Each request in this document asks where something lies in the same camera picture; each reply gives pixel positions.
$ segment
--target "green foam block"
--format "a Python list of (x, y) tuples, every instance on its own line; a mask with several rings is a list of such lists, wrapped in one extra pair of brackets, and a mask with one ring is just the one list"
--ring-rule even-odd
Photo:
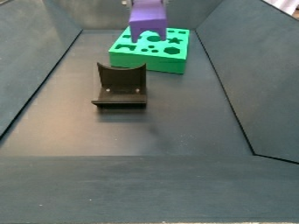
[(138, 67), (146, 70), (182, 74), (189, 42), (189, 31), (166, 28), (166, 40), (156, 32), (145, 31), (136, 43), (130, 41), (129, 27), (108, 50), (112, 67)]

